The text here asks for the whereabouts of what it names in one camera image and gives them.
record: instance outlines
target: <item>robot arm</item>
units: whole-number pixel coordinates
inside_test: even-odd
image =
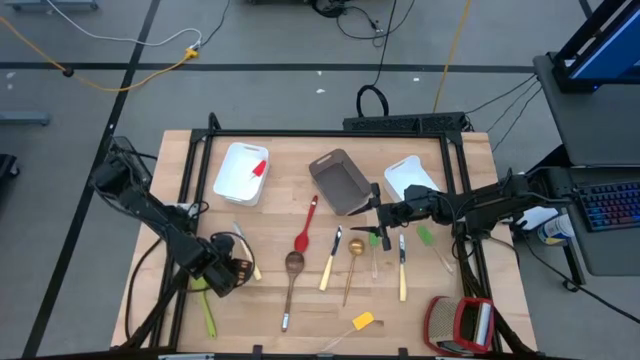
[[[533,206],[564,207],[576,196],[573,182],[566,169],[541,168],[526,175],[507,176],[495,184],[465,194],[448,194],[425,186],[411,185],[405,190],[405,200],[381,204],[380,187],[371,185],[373,198],[349,215],[375,209],[379,226],[355,227],[382,237],[385,251],[391,249],[386,228],[427,219],[440,225],[450,225],[464,218],[466,234],[486,238],[496,223],[505,218],[519,218]]]
[[[149,192],[151,174],[128,140],[122,139],[114,138],[106,161],[91,175],[97,194],[119,212],[144,222],[167,242],[175,262],[191,277],[204,277],[218,296],[249,279],[252,264],[231,258],[233,238],[221,234],[208,241],[195,236],[187,210],[164,205]]]

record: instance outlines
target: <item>small bottle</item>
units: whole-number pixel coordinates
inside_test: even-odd
[[[538,228],[538,238],[547,245],[565,245],[567,240],[574,236],[573,226],[567,214],[553,218]]]

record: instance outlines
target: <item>green spatula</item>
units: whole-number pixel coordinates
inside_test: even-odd
[[[203,277],[196,280],[191,278],[191,289],[193,290],[202,290],[207,287],[207,282],[204,281]],[[212,339],[216,338],[216,324],[213,322],[213,315],[211,314],[211,309],[209,309],[209,303],[207,302],[207,295],[204,291],[198,292],[198,296],[200,296],[200,306],[202,306],[202,312],[204,313],[204,319],[207,323],[207,332]]]
[[[369,245],[371,245],[371,251],[373,257],[371,258],[371,278],[376,280],[378,278],[378,261],[376,260],[376,247],[380,244],[380,238],[375,234],[369,233]]]
[[[453,275],[453,268],[451,267],[451,265],[449,265],[449,262],[447,261],[447,259],[445,259],[444,256],[442,256],[442,254],[440,254],[440,252],[438,251],[438,248],[435,246],[436,240],[433,238],[433,235],[431,234],[431,232],[427,230],[427,228],[424,227],[423,225],[418,226],[416,231],[418,232],[418,236],[420,237],[420,240],[422,240],[422,242],[426,246],[429,246],[430,248],[433,249],[433,251],[436,252],[436,255],[438,255],[438,257],[440,258],[440,262],[442,263],[442,266],[444,266],[444,268],[447,270],[449,274]]]

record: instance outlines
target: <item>spoon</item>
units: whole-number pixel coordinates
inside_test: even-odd
[[[287,291],[287,303],[284,306],[282,332],[287,331],[287,329],[289,328],[289,312],[291,311],[291,295],[293,295],[293,282],[302,272],[302,269],[304,269],[304,256],[297,251],[292,251],[284,260],[284,265],[287,268],[287,274],[289,275],[289,291]]]
[[[307,214],[307,222],[304,224],[304,229],[302,232],[296,237],[296,240],[293,243],[294,249],[299,252],[304,252],[307,250],[307,246],[309,245],[309,235],[307,234],[309,230],[309,224],[311,224],[311,218],[313,217],[313,213],[316,210],[316,205],[318,204],[318,195],[315,195],[311,200],[311,205],[309,206],[309,213]]]
[[[349,252],[353,257],[351,258],[351,269],[349,270],[349,277],[347,277],[347,286],[344,288],[344,299],[342,299],[342,307],[347,305],[347,297],[349,296],[349,289],[351,288],[351,276],[353,275],[353,268],[356,266],[356,257],[362,255],[364,252],[364,241],[360,239],[353,239],[349,241]]]

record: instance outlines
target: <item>black robotic arm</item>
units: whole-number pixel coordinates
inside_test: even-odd
[[[431,217],[440,225],[450,225],[464,218],[462,229],[472,238],[487,238],[496,223],[506,218],[519,218],[534,206],[565,207],[576,197],[573,182],[566,169],[541,168],[530,174],[509,174],[495,184],[464,194],[449,194],[425,186],[411,185],[405,200],[382,204],[380,187],[371,184],[373,197],[362,208],[349,215],[375,209],[379,226],[354,227],[382,237],[385,251],[391,249],[386,228]]]

